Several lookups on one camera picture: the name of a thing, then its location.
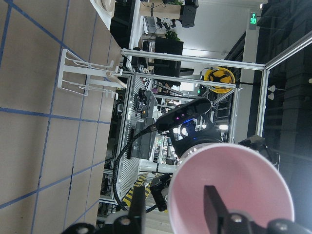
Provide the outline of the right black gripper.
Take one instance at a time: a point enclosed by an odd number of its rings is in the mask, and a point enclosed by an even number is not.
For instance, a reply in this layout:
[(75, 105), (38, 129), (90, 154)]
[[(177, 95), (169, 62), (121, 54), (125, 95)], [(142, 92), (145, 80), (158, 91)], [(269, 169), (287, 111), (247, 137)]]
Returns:
[[(220, 132), (214, 127), (213, 123), (207, 118), (205, 120), (206, 128), (196, 131), (196, 124), (193, 119), (184, 122), (181, 129), (186, 129), (187, 135), (180, 133), (182, 139), (178, 139), (174, 130), (170, 130), (171, 145), (175, 150), (178, 158), (194, 147), (203, 143), (223, 143)], [(266, 143), (265, 138), (259, 135), (250, 136), (238, 143), (239, 145), (253, 149), (264, 156), (275, 168), (279, 168), (279, 153), (274, 152)], [(160, 212), (167, 210), (167, 200), (169, 186), (172, 174), (165, 173), (155, 177), (150, 186), (151, 194), (154, 198), (156, 206)]]

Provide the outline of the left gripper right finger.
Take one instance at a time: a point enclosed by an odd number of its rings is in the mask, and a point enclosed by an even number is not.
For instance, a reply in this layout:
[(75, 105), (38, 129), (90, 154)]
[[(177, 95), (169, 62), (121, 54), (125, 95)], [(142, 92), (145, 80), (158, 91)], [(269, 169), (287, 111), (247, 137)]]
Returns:
[(221, 234), (228, 210), (215, 186), (204, 187), (204, 217), (210, 234)]

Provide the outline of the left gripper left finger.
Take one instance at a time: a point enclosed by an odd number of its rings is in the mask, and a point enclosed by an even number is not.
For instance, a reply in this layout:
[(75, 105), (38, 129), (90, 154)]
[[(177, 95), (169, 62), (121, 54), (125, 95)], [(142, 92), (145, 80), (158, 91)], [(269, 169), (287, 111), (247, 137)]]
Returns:
[(145, 187), (134, 187), (128, 217), (130, 219), (130, 234), (145, 233)]

